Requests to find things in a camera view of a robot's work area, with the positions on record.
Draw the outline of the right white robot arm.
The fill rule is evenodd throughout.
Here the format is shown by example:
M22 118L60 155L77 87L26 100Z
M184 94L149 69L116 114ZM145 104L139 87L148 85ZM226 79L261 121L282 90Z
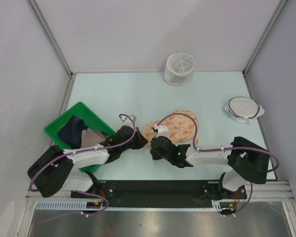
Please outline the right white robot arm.
M221 175L218 193L231 197L241 186L265 184L268 174L270 152L243 138L235 137L226 145L207 149L195 149L190 144L175 145L170 139L159 136L151 141L153 160L164 159L178 168L199 165L226 165L229 172Z

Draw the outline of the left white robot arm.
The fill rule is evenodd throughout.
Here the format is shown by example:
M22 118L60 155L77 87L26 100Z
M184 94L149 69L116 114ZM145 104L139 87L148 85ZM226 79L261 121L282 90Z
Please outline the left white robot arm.
M92 198L102 187L87 166L104 165L120 158L127 150L139 150L148 143L138 128L122 126L115 135L87 148L62 150L51 146L28 169L29 190L49 198L59 191L72 191L75 196Z

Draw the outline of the white cylindrical mesh laundry bag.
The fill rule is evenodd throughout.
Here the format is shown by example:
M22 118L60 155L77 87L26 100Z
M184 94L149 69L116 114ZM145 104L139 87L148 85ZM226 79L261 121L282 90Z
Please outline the white cylindrical mesh laundry bag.
M164 79L174 86L185 85L194 70L194 57L188 53L178 52L171 54L165 65Z

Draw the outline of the flat white mesh laundry bag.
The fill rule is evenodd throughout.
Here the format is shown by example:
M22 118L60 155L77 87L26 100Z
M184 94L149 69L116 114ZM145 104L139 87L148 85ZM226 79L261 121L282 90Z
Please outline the flat white mesh laundry bag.
M229 99L224 110L239 123L254 123L258 117L264 115L262 105L248 97L233 97Z

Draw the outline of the beige cloth in tray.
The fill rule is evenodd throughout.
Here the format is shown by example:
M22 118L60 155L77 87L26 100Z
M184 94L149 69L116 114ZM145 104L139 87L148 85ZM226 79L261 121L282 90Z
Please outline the beige cloth in tray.
M100 144L106 140L106 136L97 130L87 130L82 131L81 135L81 148L89 148Z

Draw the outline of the green plastic tray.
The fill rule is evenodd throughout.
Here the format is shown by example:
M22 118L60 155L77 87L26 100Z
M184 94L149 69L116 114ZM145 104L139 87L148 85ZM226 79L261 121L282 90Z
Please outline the green plastic tray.
M72 116L77 116L84 120L84 123L91 130L97 130L101 133L111 136L115 135L116 132L112 130L106 123L104 123L95 113L93 113L85 104L82 102L76 103L61 116L55 119L52 123L45 127L45 132L50 138L57 144L61 149L70 149L66 143L60 140L58 132L65 126Z

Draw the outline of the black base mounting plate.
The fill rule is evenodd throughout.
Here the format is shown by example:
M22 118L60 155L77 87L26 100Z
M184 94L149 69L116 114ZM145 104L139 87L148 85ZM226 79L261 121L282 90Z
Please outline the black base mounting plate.
M101 195L115 205L153 204L160 206L199 206L205 201L247 198L245 186L235 192L223 189L218 181L205 180L111 180L98 181L89 193Z

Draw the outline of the navy garment in tray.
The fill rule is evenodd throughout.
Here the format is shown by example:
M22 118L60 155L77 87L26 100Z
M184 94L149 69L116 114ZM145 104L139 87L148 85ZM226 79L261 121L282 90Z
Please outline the navy garment in tray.
M82 132L87 129L88 126L84 123L84 120L72 116L57 135L71 149L79 149L82 143Z

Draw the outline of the aluminium frame rail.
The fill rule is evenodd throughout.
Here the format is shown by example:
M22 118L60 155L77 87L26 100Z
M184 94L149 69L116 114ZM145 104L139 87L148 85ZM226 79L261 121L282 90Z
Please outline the aluminium frame rail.
M267 181L264 185L253 184L251 201L294 201L294 195L288 181ZM39 192L27 192L25 200L71 200L71 191L59 191L44 198Z

